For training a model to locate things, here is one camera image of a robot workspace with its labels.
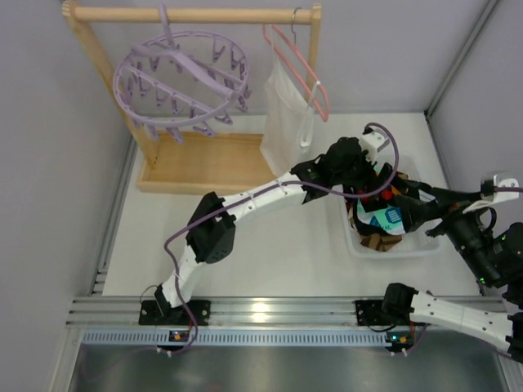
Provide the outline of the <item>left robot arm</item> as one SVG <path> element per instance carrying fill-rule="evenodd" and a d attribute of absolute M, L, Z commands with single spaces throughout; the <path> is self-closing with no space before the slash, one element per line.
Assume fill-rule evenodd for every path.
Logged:
<path fill-rule="evenodd" d="M 391 163 L 377 164 L 378 154 L 392 141 L 373 133 L 342 137 L 326 153 L 258 188 L 224 197 L 205 194 L 180 231 L 185 237 L 181 260 L 154 291 L 160 319 L 179 319 L 183 314 L 195 319 L 189 303 L 199 270 L 228 257 L 237 227 L 259 216 L 338 194 L 345 199 L 351 226 L 364 240 L 403 236 L 435 220 L 440 188 L 399 172 L 396 147 Z"/>

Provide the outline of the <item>red argyle sock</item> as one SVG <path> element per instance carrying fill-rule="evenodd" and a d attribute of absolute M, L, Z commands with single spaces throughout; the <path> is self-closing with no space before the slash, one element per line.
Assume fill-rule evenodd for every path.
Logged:
<path fill-rule="evenodd" d="M 369 193 L 381 187 L 389 178 L 392 169 L 393 166 L 390 163 L 384 163 L 380 168 L 375 167 L 370 179 L 367 180 L 362 190 L 357 191 L 357 194 Z M 407 194 L 407 188 L 403 174 L 396 173 L 387 188 L 374 196 L 355 199 L 351 202 L 351 207 L 356 209 L 360 204 L 366 212 L 374 212 L 389 206 L 395 207 L 394 197 L 400 194 Z"/>

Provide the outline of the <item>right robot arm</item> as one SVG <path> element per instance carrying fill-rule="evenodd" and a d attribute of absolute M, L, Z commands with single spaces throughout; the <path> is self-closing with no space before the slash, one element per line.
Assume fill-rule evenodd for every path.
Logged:
<path fill-rule="evenodd" d="M 522 188 L 513 178 L 487 180 L 475 193 L 432 187 L 408 181 L 412 190 L 431 195 L 423 202 L 409 195 L 397 195 L 396 205 L 412 232 L 428 221 L 440 223 L 426 232 L 435 238 L 448 237 L 467 267 L 485 287 L 507 290 L 503 298 L 522 306 L 522 224 L 511 224 L 494 236 L 497 221 L 494 205 L 517 199 Z M 396 321 L 432 324 L 480 339 L 504 352 L 510 359 L 522 360 L 522 314 L 491 313 L 445 301 L 403 283 L 387 286 L 382 311 Z"/>

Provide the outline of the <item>teal patterned sock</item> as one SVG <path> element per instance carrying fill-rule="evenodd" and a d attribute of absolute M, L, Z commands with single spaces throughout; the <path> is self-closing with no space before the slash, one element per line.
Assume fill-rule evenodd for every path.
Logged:
<path fill-rule="evenodd" d="M 353 211 L 355 230 L 362 235 L 403 235 L 406 229 L 398 207 L 387 206 L 367 212 L 361 201 L 358 201 Z"/>

